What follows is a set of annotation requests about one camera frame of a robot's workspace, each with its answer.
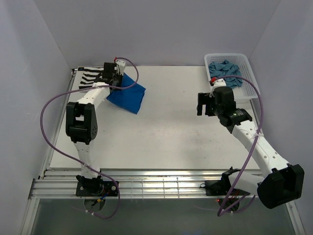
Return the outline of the blue tank top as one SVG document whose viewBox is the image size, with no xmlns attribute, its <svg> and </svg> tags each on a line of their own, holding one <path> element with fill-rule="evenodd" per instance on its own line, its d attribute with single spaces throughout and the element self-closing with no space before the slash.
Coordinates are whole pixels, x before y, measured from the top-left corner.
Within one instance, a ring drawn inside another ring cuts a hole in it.
<svg viewBox="0 0 313 235">
<path fill-rule="evenodd" d="M 145 91 L 146 88 L 136 83 L 128 89 L 112 91 L 107 96 L 107 100 L 119 108 L 137 114 L 140 110 Z"/>
</svg>

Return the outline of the black white striped tank top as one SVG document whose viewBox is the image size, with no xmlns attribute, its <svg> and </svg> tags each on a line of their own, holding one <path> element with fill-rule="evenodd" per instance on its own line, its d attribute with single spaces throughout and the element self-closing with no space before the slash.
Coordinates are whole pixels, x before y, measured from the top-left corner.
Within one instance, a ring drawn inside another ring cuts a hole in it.
<svg viewBox="0 0 313 235">
<path fill-rule="evenodd" d="M 90 88 L 93 86 L 96 77 L 103 71 L 103 67 L 84 67 L 84 71 L 78 71 L 80 82 L 78 88 Z"/>
</svg>

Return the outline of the light teal tank top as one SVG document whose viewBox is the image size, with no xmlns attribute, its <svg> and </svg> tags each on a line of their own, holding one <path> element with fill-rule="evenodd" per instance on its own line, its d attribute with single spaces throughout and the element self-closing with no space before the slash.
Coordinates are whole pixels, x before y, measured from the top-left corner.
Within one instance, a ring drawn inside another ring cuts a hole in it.
<svg viewBox="0 0 313 235">
<path fill-rule="evenodd" d="M 239 67 L 228 60 L 224 60 L 222 62 L 211 62 L 208 65 L 208 68 L 211 78 L 227 76 L 227 78 L 224 78 L 224 81 L 226 85 L 232 89 L 241 87 L 243 84 L 243 80 L 241 78 L 237 78 L 237 76 L 242 76 Z"/>
</svg>

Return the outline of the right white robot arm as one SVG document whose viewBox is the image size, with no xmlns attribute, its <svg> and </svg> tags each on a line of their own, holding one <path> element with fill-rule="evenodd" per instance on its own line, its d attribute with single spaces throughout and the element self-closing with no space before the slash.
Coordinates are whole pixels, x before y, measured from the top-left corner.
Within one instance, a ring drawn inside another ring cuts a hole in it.
<svg viewBox="0 0 313 235">
<path fill-rule="evenodd" d="M 205 181 L 201 188 L 207 196 L 223 195 L 218 215 L 239 212 L 243 197 L 258 197 L 265 207 L 273 209 L 301 197 L 304 169 L 284 159 L 261 134 L 262 121 L 255 124 L 251 115 L 236 106 L 233 90 L 223 77 L 210 80 L 211 91 L 198 94 L 197 115 L 216 116 L 248 151 L 242 168 L 230 168 L 220 180 Z"/>
</svg>

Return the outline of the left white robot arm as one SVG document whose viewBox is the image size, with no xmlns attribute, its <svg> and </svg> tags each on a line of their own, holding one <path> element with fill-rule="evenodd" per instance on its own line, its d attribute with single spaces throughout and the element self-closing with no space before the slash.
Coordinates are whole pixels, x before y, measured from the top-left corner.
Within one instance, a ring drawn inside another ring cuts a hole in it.
<svg viewBox="0 0 313 235">
<path fill-rule="evenodd" d="M 74 143 L 82 161 L 81 174 L 76 179 L 87 195 L 98 196 L 104 190 L 102 176 L 98 174 L 100 168 L 92 156 L 93 140 L 98 132 L 96 109 L 114 90 L 111 86 L 121 87 L 125 67 L 124 61 L 116 59 L 113 63 L 104 63 L 102 68 L 87 69 L 87 84 L 80 90 L 90 90 L 66 107 L 66 135 Z"/>
</svg>

